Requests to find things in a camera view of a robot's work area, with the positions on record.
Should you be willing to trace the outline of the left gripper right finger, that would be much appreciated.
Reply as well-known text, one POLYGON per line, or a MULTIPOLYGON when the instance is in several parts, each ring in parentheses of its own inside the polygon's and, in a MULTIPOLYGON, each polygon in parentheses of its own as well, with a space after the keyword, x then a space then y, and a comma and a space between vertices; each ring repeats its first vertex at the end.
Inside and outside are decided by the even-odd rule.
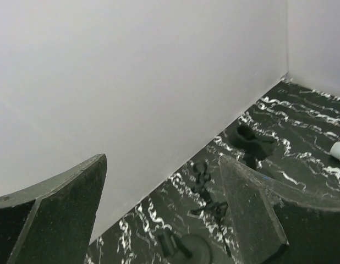
POLYGON ((219 161, 239 263, 340 263, 340 199, 219 161))

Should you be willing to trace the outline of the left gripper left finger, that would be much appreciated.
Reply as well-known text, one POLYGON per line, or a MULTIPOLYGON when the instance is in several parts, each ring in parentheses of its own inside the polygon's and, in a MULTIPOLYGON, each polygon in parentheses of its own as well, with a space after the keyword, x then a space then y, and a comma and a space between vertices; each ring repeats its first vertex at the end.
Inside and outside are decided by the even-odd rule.
POLYGON ((107 173, 95 155, 0 197, 0 263, 83 263, 107 173))

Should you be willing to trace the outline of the black tripod mic stand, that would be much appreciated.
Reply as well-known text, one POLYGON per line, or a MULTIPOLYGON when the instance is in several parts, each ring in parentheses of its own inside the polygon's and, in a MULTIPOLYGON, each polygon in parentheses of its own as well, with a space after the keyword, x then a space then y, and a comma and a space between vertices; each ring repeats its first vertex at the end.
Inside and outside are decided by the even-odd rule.
POLYGON ((191 187, 191 191, 195 194, 199 194, 200 198, 206 202, 206 205, 198 209, 190 210, 190 213, 193 215, 199 215, 201 212, 209 213, 214 218, 219 231, 223 235, 222 224, 227 213, 228 204, 227 202, 214 201, 208 190, 205 188, 205 184, 211 180, 211 174, 207 172, 207 163, 194 163, 192 168, 195 176, 195 183, 191 187))

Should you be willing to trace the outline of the black round-base mic stand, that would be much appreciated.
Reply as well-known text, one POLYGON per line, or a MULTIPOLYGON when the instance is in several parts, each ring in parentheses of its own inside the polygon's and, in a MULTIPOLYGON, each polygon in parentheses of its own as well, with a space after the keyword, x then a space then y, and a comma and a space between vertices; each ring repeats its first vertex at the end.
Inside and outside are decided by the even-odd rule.
POLYGON ((246 166, 274 179, 273 174, 267 169, 257 170, 257 162, 273 155, 275 139, 257 135, 247 125, 239 125, 229 133, 228 141, 233 147, 243 150, 243 161, 246 166))

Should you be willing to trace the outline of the purple mic round-base stand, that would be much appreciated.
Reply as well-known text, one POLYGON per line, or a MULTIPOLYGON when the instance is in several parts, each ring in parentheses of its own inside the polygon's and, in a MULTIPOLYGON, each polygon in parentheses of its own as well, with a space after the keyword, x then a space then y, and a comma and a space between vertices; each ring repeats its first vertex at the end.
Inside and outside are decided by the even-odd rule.
POLYGON ((197 234, 177 236, 166 228, 157 236, 164 258, 174 264, 211 264, 212 251, 206 240, 197 234))

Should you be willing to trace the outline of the white microphone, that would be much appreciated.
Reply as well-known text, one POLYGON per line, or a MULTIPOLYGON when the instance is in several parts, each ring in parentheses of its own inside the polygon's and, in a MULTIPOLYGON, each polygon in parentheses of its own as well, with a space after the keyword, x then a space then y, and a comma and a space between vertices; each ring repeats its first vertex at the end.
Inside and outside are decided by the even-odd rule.
POLYGON ((333 144, 330 149, 330 155, 340 161, 340 141, 333 144))

